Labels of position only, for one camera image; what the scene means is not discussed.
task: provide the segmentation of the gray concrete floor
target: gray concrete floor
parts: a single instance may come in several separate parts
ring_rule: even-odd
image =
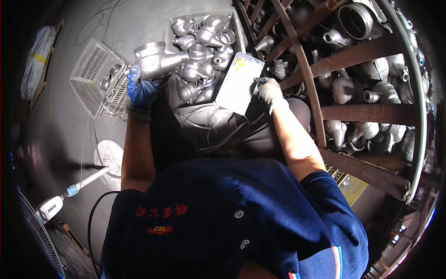
[[[47,86],[31,109],[24,127],[25,149],[32,153],[30,175],[44,199],[60,195],[80,180],[79,164],[93,164],[95,136],[93,120],[87,115],[71,88],[69,77],[85,45],[91,37],[112,47],[130,63],[133,49],[148,42],[164,41],[169,19],[179,15],[215,9],[232,8],[231,0],[121,0],[106,26],[97,26],[100,15],[94,15],[107,0],[67,1],[59,22],[66,19],[47,74]],[[105,11],[102,23],[110,18]],[[98,141],[110,138],[124,146],[126,123],[116,117],[101,117],[95,122]],[[93,170],[83,169],[82,177]],[[109,189],[98,179],[76,196],[65,199],[57,219],[67,222],[80,241],[87,245],[88,217],[95,201]],[[91,229],[93,255],[100,260],[114,196],[107,196],[95,211]]]

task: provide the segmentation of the forearm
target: forearm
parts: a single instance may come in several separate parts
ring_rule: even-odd
[[[121,168],[121,190],[145,192],[155,180],[150,125],[128,118]]]
[[[274,108],[273,119],[288,168],[299,181],[315,171],[326,171],[313,139],[289,108]]]

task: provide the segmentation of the white plastic basket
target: white plastic basket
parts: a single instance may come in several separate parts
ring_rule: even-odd
[[[116,64],[121,65],[121,68],[113,77],[108,90],[101,90],[99,85],[101,80]],[[127,66],[124,59],[95,38],[88,42],[71,73],[70,83],[92,118],[108,114],[107,110],[117,116],[124,116],[127,78],[123,73]]]

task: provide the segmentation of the shirt button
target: shirt button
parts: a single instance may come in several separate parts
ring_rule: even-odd
[[[249,244],[249,240],[248,240],[248,239],[243,240],[243,241],[242,241],[242,244],[240,244],[240,249],[243,250],[243,248],[245,248],[246,246],[248,246],[248,244]]]
[[[240,219],[241,217],[243,217],[244,214],[245,214],[245,213],[243,212],[243,210],[237,210],[237,211],[234,213],[234,217],[237,218],[237,219]]]

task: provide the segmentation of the white work glove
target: white work glove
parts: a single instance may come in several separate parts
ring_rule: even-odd
[[[257,79],[257,86],[259,96],[265,101],[270,115],[273,108],[289,108],[288,102],[283,98],[280,85],[275,79],[259,78]]]

